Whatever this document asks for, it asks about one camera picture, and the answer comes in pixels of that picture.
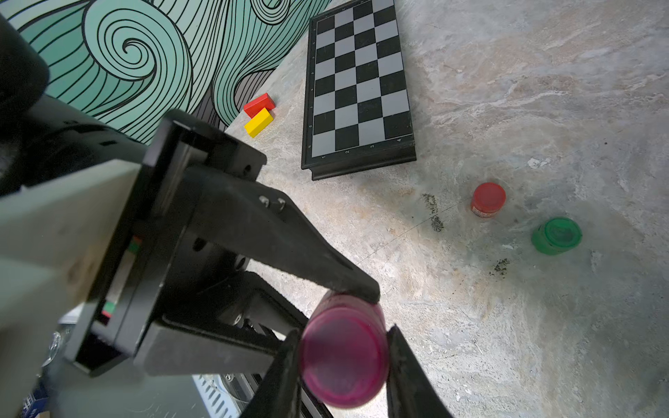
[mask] yellow block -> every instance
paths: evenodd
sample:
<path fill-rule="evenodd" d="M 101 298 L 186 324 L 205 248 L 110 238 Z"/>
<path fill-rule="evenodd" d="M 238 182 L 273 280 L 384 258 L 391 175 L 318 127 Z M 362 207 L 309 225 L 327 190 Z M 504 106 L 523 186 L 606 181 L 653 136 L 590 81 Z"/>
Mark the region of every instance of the yellow block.
<path fill-rule="evenodd" d="M 255 138 L 256 135 L 259 134 L 261 130 L 265 129 L 273 120 L 274 118 L 272 118 L 272 115 L 268 112 L 267 108 L 263 108 L 263 110 L 259 111 L 250 122 L 244 125 L 244 128 L 246 129 L 246 132 L 251 135 L 251 138 Z"/>

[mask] red block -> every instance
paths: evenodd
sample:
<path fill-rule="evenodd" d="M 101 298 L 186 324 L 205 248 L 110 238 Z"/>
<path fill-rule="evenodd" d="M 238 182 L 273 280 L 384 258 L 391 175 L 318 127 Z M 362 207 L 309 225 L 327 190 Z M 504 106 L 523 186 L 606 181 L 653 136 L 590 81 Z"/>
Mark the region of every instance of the red block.
<path fill-rule="evenodd" d="M 274 105 L 274 102 L 272 101 L 270 95 L 265 93 L 259 98 L 252 100 L 248 102 L 246 105 L 244 105 L 244 112 L 246 112 L 246 114 L 249 115 L 250 118 L 253 118 L 261 110 L 265 108 L 267 108 L 267 110 L 272 110 L 275 107 L 276 106 Z"/>

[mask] wooden block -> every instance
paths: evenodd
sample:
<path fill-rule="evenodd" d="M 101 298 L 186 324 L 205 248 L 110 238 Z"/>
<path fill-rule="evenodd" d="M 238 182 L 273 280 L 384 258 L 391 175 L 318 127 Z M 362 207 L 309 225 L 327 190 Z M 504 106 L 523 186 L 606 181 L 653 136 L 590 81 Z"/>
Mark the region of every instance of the wooden block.
<path fill-rule="evenodd" d="M 269 94 L 265 93 L 259 98 L 248 102 L 244 105 L 244 112 L 249 115 L 250 118 L 255 118 L 256 115 L 263 109 L 272 110 L 276 106 L 274 101 Z"/>
<path fill-rule="evenodd" d="M 273 120 L 274 118 L 272 118 L 272 115 L 269 113 L 269 111 L 266 108 L 262 108 L 262 110 L 259 111 L 258 114 L 250 120 L 250 122 L 244 125 L 244 128 L 246 129 L 246 132 L 249 133 L 251 138 L 255 138 L 256 135 L 259 134 L 261 130 L 265 129 L 267 125 L 269 125 Z"/>

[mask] swirl pattern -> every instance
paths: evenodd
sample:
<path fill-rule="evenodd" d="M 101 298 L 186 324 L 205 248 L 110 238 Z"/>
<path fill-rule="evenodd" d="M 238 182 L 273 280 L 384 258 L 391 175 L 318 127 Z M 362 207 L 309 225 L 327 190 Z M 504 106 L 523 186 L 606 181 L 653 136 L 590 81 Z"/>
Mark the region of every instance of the swirl pattern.
<path fill-rule="evenodd" d="M 0 13 L 46 61 L 50 96 L 149 143 L 172 108 L 230 124 L 328 2 L 0 0 Z"/>
<path fill-rule="evenodd" d="M 263 0 L 251 0 L 251 8 L 258 19 L 268 25 L 278 25 L 283 22 L 290 10 L 290 0 L 278 0 L 274 6 L 266 5 Z"/>

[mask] chessboard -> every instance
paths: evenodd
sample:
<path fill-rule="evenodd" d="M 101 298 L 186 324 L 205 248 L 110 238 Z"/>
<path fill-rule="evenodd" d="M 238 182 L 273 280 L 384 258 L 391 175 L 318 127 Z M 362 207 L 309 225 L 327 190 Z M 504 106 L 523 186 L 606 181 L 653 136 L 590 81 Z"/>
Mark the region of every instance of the chessboard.
<path fill-rule="evenodd" d="M 354 0 L 309 26 L 302 169 L 312 179 L 415 161 L 393 0 Z"/>

